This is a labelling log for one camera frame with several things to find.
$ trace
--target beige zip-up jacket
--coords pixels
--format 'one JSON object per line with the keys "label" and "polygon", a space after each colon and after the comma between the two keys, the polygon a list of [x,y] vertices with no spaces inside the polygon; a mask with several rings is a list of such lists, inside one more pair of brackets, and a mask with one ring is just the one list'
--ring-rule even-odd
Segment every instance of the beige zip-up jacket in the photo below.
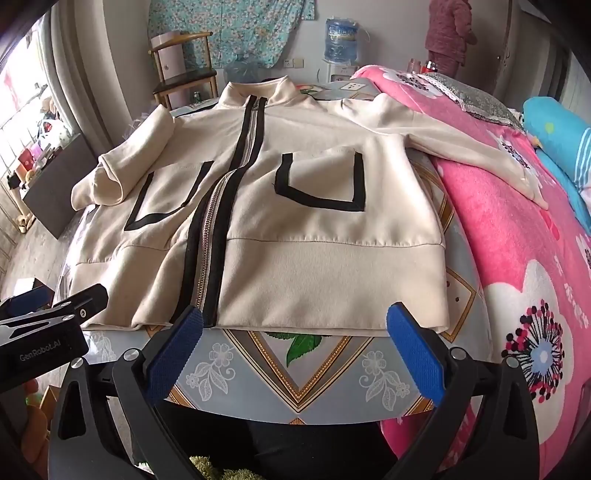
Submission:
{"label": "beige zip-up jacket", "polygon": [[444,240],[405,154],[484,168],[546,208],[504,151],[385,94],[317,102],[289,78],[230,83],[209,111],[159,106],[72,190],[97,204],[72,293],[102,283],[85,328],[206,326],[385,336],[388,306],[448,327]]}

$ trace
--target wooden chair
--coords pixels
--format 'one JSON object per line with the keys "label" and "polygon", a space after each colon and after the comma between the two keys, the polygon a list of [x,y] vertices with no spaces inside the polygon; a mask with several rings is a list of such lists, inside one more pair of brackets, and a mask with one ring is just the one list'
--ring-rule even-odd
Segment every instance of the wooden chair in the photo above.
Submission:
{"label": "wooden chair", "polygon": [[[213,32],[199,32],[177,35],[148,51],[148,53],[154,57],[156,69],[158,70],[158,76],[160,77],[160,83],[156,85],[156,88],[152,92],[158,103],[161,103],[170,110],[170,100],[168,98],[169,94],[178,92],[179,90],[191,88],[195,85],[201,85],[202,83],[209,83],[209,86],[212,90],[212,95],[217,97],[217,72],[212,68],[212,58],[211,54],[209,53],[209,43],[207,41],[207,38],[211,35],[213,35]],[[162,50],[163,48],[172,47],[173,45],[180,45],[188,41],[198,40],[200,38],[204,39],[205,41],[205,52],[207,53],[206,66],[182,73],[181,75],[176,75],[165,80],[158,51]]]}

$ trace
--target green leaf print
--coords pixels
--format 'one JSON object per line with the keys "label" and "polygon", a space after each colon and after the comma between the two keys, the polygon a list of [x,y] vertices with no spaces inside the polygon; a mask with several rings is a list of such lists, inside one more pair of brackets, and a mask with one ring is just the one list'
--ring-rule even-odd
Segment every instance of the green leaf print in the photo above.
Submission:
{"label": "green leaf print", "polygon": [[289,340],[290,338],[296,338],[297,333],[284,333],[284,332],[265,332],[268,336],[278,338],[281,340]]}
{"label": "green leaf print", "polygon": [[320,335],[297,335],[287,351],[286,365],[289,367],[293,360],[314,350],[320,345],[321,340],[322,336]]}

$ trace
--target blue pillow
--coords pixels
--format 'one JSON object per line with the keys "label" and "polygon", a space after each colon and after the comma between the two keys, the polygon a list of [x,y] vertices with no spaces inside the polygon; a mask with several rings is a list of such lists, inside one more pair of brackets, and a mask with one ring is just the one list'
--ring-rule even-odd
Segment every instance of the blue pillow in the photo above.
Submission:
{"label": "blue pillow", "polygon": [[569,203],[574,210],[575,217],[585,229],[585,232],[587,232],[588,235],[591,235],[591,215],[589,215],[587,205],[581,198],[581,195],[579,195],[579,191],[577,190],[577,187],[574,186],[573,181],[556,163],[552,161],[548,155],[544,153],[543,150],[536,148],[535,153],[538,155],[538,158],[544,167],[546,167],[546,169],[554,176],[558,183],[562,185],[566,195],[569,196]]}
{"label": "blue pillow", "polygon": [[530,98],[523,114],[525,130],[581,192],[591,165],[591,127],[551,97]]}

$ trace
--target jacket collar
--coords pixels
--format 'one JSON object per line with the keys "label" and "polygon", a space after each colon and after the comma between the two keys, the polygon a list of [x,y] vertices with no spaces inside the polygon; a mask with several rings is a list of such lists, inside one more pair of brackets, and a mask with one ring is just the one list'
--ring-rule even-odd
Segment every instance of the jacket collar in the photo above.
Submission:
{"label": "jacket collar", "polygon": [[218,105],[228,108],[244,107],[251,95],[266,97],[268,99],[266,106],[285,105],[306,98],[306,95],[300,93],[289,77],[283,77],[262,83],[230,82],[224,88]]}

